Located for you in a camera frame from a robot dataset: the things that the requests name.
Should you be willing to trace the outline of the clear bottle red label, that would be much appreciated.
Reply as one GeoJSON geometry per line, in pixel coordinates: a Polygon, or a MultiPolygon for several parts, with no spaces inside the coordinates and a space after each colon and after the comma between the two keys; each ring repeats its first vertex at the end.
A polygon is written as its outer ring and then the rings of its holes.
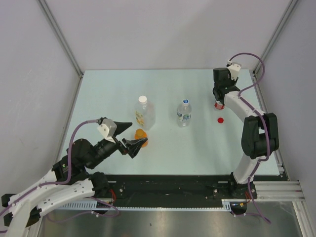
{"type": "Polygon", "coordinates": [[[214,107],[218,110],[223,110],[225,105],[223,105],[220,101],[215,101],[214,107]]]}

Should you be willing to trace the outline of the water bottle blue cap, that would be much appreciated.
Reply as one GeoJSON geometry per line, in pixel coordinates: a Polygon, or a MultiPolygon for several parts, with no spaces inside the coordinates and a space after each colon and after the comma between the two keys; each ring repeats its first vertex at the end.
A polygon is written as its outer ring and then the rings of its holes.
{"type": "Polygon", "coordinates": [[[188,99],[184,99],[177,108],[177,122],[180,127],[190,124],[192,107],[188,99]]]}

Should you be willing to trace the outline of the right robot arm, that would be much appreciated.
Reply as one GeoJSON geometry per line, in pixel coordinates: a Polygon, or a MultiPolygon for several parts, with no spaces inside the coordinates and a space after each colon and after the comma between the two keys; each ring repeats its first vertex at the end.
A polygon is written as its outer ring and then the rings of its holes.
{"type": "Polygon", "coordinates": [[[244,198],[250,194],[259,165],[268,161],[270,155],[279,148],[277,116],[254,108],[242,97],[237,87],[239,71],[238,64],[213,70],[215,108],[231,109],[243,123],[243,156],[224,187],[224,196],[228,198],[244,198]]]}

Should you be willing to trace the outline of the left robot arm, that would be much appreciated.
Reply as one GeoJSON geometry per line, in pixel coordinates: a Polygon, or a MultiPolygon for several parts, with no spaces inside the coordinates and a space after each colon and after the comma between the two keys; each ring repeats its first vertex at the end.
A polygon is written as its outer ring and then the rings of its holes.
{"type": "Polygon", "coordinates": [[[117,122],[108,118],[86,120],[73,131],[67,154],[55,163],[52,168],[37,182],[17,194],[4,194],[0,212],[6,227],[20,214],[23,207],[28,208],[25,227],[35,224],[42,216],[75,200],[91,198],[97,200],[106,195],[115,198],[106,174],[95,172],[89,174],[106,158],[116,151],[134,158],[147,143],[147,137],[135,140],[122,139],[120,135],[132,126],[130,122],[117,122]],[[97,129],[102,140],[92,145],[86,139],[75,140],[78,130],[90,123],[98,124],[97,129]]]}

